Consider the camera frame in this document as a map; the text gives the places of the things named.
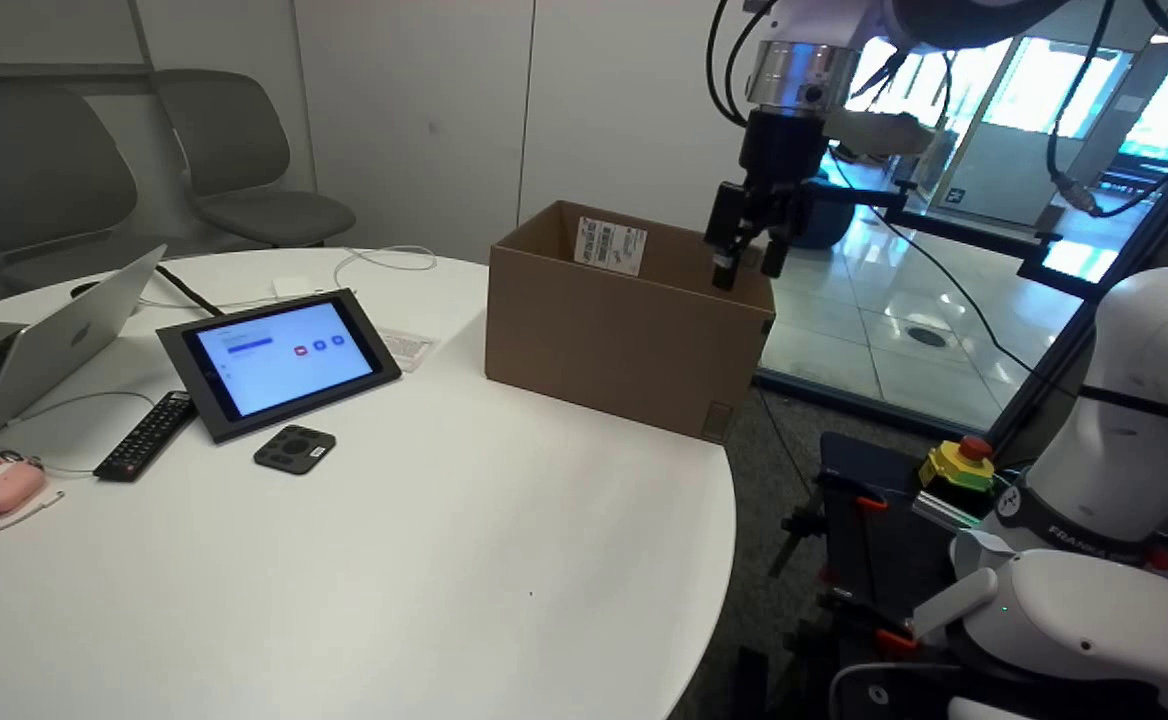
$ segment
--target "open cardboard box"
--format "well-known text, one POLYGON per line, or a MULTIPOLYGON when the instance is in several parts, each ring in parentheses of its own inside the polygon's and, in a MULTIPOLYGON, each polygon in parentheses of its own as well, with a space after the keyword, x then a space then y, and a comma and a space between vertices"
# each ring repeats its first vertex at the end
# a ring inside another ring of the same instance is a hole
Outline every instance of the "open cardboard box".
POLYGON ((490 374, 726 441, 771 328, 771 283, 713 288, 705 234, 551 202, 491 246, 490 374))

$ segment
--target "tablet bezel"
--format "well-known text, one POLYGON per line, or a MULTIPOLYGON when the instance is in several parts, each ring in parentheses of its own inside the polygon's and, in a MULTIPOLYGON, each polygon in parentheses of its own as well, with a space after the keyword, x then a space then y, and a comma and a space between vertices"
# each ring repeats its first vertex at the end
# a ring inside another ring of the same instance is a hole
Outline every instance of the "tablet bezel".
POLYGON ((368 390, 368 387, 400 378, 400 369, 397 369, 387 343, 379 338, 375 323, 363 315, 363 306, 357 302, 357 296, 347 288, 319 293, 319 296, 300 296, 300 299, 280 299, 280 302, 266 302, 266 306, 249 306, 249 312, 232 312, 232 315, 214 315, 214 319, 197 319, 197 323, 178 323, 178 328, 160 328, 156 335, 160 335, 168 360, 178 362, 178 370, 181 370, 181 378, 186 378, 186 387, 190 387, 190 395, 197 404, 197 416, 204 420, 204 426, 214 432, 215 444, 232 441, 232 436, 246 436, 246 432, 258 432, 266 423, 325 406, 331 400, 346 400, 346 395, 357 395, 357 390, 368 390), (241 416, 232 395, 228 395, 228 387, 225 387, 225 378, 215 374, 215 369, 214 369, 214 360, 210 360, 210 352, 200 346, 197 335, 214 332, 214 328, 266 319, 266 315, 284 315, 284 312, 295 312, 295 306, 319 306, 319 302, 335 306, 335 315, 346 319, 347 335, 357 338, 357 346, 373 362, 373 374, 357 374, 357 378, 346 378, 346 383, 331 383, 331 387, 274 404, 266 411, 241 416))

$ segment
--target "remote control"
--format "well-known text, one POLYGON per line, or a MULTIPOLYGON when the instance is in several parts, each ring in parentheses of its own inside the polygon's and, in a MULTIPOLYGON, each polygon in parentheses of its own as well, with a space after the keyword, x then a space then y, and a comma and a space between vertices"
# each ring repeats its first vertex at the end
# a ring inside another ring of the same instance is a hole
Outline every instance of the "remote control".
POLYGON ((171 436, 197 416, 190 390, 168 390, 146 420, 104 456, 97 466, 107 484, 132 484, 171 444, 171 436))

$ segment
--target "pink object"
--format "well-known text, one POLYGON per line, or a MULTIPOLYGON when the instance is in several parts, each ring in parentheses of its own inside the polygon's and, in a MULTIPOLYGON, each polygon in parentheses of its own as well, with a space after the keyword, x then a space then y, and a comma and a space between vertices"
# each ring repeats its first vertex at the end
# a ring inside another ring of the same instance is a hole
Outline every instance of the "pink object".
POLYGON ((0 461, 0 514, 23 507, 39 486, 50 486, 46 466, 23 461, 0 461))

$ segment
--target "white round table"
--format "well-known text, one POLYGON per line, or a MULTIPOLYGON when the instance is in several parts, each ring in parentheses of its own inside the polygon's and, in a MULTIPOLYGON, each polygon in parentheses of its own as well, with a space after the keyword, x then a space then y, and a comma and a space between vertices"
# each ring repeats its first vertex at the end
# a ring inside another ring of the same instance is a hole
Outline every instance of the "white round table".
POLYGON ((63 493, 0 532, 0 720, 672 711, 734 566, 726 448, 486 378, 486 269, 363 257, 168 263, 225 306, 346 283, 387 343, 433 338, 403 378, 295 420, 339 441, 312 476, 252 463, 269 426, 214 444, 200 423, 140 484, 89 476, 150 406, 128 390, 178 387, 153 328, 197 312, 164 280, 0 432, 63 493))

